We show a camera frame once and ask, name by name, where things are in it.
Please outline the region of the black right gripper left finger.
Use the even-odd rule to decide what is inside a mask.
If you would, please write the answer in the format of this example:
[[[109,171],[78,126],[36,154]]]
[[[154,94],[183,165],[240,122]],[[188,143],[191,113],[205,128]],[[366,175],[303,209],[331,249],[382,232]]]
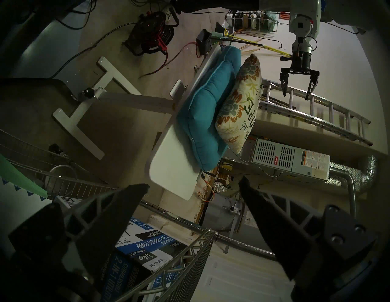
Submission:
[[[52,202],[10,232],[9,240],[44,272],[96,278],[149,188],[129,185],[69,209]]]

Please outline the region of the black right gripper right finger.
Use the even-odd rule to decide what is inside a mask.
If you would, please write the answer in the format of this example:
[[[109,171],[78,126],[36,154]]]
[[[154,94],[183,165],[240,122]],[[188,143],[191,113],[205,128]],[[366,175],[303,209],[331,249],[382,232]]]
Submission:
[[[240,193],[258,229],[289,279],[333,280],[364,260],[377,237],[352,215],[327,205],[321,217],[305,226],[296,222],[273,199],[239,181]]]

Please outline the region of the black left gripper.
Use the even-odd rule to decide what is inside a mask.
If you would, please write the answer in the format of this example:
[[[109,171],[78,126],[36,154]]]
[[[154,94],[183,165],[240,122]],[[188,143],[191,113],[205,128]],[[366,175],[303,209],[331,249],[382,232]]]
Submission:
[[[309,74],[310,82],[307,90],[305,100],[308,100],[309,97],[314,92],[315,87],[318,85],[319,80],[319,71],[312,70],[310,68],[311,64],[311,52],[305,51],[295,51],[292,56],[280,58],[281,61],[291,61],[290,68],[281,68],[280,72],[280,87],[283,92],[283,96],[286,96],[289,74]]]

